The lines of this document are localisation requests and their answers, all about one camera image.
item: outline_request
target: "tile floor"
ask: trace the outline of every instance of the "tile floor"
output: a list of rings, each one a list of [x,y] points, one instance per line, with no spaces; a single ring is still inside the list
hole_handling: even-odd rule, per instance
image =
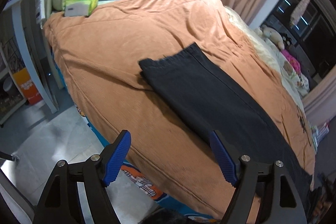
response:
[[[1,169],[33,205],[57,161],[84,161],[103,149],[66,90],[53,90],[60,108],[57,113],[51,114],[43,101],[24,105],[0,128],[0,150],[20,158],[17,166],[1,161]],[[86,223],[93,223],[84,184],[78,187]],[[122,224],[138,223],[157,207],[123,172],[106,190]]]

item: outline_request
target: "silver screw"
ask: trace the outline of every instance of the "silver screw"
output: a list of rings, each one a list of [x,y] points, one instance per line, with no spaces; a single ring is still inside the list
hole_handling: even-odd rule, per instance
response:
[[[96,160],[100,159],[100,156],[98,154],[94,154],[94,155],[91,156],[90,159],[93,160],[93,161],[96,161]]]
[[[62,167],[64,164],[65,164],[65,160],[59,160],[59,161],[57,162],[57,166],[58,166],[58,167]]]
[[[283,167],[284,163],[281,160],[277,160],[275,164],[279,167]]]
[[[251,158],[248,155],[242,155],[241,159],[243,161],[250,161],[251,160]]]

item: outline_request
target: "stuffed animal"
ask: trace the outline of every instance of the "stuffed animal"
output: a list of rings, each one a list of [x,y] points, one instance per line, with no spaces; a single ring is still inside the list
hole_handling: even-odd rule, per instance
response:
[[[272,41],[280,50],[285,49],[284,41],[282,40],[282,36],[274,29],[267,27],[266,25],[262,25],[260,27],[262,30],[263,36],[267,37]]]

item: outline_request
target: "orange shopping bag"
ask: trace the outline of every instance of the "orange shopping bag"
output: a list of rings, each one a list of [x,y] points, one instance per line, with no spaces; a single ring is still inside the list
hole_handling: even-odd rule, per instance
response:
[[[30,78],[27,68],[14,73],[13,78],[31,105],[42,100],[42,96]]]

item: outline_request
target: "black pants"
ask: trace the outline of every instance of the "black pants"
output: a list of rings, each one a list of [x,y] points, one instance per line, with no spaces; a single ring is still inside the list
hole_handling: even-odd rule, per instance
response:
[[[196,43],[174,56],[139,62],[142,75],[186,125],[209,143],[219,130],[226,140],[251,159],[281,160],[307,208],[311,176],[263,108],[229,75],[213,64]]]

